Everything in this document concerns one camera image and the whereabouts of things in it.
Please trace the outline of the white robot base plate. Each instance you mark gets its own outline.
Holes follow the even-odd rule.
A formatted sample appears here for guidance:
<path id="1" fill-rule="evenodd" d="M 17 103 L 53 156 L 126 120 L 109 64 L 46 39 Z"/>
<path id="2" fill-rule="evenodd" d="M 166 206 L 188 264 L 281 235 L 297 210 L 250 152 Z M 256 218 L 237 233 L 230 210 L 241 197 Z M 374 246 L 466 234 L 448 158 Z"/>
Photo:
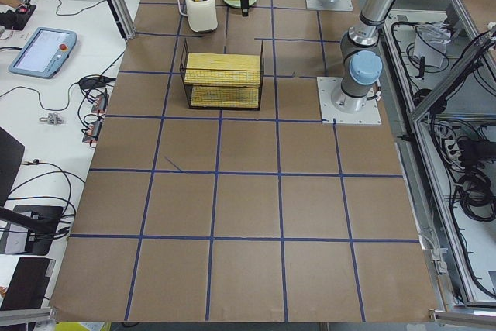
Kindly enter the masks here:
<path id="1" fill-rule="evenodd" d="M 377 100 L 370 88 L 362 98 L 349 98 L 342 91 L 341 77 L 317 77 L 321 119 L 324 124 L 379 126 L 382 124 Z"/>

